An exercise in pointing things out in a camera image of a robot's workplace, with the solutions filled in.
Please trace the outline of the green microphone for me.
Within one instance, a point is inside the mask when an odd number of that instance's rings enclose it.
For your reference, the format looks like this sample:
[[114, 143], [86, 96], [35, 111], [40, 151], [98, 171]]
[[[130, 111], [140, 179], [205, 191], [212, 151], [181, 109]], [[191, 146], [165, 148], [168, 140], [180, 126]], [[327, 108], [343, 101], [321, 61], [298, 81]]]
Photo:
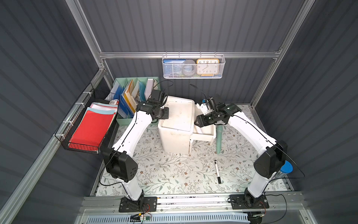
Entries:
[[222, 150], [223, 125], [216, 126], [216, 153], [219, 155]]

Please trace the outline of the white plastic drawer unit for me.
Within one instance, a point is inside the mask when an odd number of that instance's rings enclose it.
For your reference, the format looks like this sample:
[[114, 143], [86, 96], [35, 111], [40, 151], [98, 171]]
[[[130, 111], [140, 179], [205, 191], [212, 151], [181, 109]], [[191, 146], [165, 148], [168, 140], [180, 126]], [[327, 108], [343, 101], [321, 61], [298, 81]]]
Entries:
[[189, 154], [191, 136], [194, 132], [195, 102], [169, 96], [165, 107], [169, 118], [158, 122], [159, 136], [165, 152]]

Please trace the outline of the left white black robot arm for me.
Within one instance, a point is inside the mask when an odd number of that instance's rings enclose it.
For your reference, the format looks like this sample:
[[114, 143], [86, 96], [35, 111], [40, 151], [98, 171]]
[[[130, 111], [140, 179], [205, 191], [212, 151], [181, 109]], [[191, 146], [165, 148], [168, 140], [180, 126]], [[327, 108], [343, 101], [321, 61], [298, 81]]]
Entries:
[[143, 195], [136, 178], [138, 164], [133, 159], [135, 148], [153, 120], [168, 118], [168, 107], [149, 102], [140, 103], [121, 138], [111, 148], [101, 150], [106, 172], [122, 184], [129, 200], [138, 201]]

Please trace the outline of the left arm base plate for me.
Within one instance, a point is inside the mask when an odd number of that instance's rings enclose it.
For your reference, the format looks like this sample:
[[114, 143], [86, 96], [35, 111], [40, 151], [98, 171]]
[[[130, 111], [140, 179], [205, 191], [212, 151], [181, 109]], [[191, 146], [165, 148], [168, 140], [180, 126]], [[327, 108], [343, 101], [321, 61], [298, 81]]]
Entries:
[[132, 201], [126, 197], [123, 197], [120, 201], [118, 212], [154, 212], [157, 210], [157, 205], [157, 197], [140, 197], [137, 201]]

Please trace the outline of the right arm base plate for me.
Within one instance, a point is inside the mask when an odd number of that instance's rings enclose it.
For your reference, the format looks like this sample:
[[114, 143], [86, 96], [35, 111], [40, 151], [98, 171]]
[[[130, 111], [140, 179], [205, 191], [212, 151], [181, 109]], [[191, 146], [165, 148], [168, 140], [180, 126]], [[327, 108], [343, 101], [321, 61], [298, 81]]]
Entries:
[[243, 209], [268, 209], [269, 204], [265, 195], [254, 198], [251, 195], [234, 194], [230, 195], [227, 201], [233, 210]]

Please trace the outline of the white pulled out drawer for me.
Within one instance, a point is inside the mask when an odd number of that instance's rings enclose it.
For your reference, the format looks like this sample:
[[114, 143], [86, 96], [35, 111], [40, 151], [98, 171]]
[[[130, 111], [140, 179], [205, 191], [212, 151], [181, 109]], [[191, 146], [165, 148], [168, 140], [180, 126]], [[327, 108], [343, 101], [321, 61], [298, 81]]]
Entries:
[[199, 127], [194, 124], [193, 134], [191, 135], [191, 141], [206, 141], [210, 145], [213, 144], [216, 138], [216, 129], [214, 125], [205, 127]]

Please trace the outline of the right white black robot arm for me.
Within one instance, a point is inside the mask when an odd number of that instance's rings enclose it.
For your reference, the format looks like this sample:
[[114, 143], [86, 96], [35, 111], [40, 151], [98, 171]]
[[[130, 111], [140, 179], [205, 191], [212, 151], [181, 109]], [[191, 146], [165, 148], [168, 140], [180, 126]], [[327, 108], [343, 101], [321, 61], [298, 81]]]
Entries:
[[260, 198], [268, 183], [285, 164], [287, 144], [267, 135], [235, 104], [202, 103], [196, 104], [196, 108], [200, 110], [194, 122], [196, 126], [229, 124], [254, 146], [259, 157], [254, 162], [255, 174], [245, 194], [252, 199]]

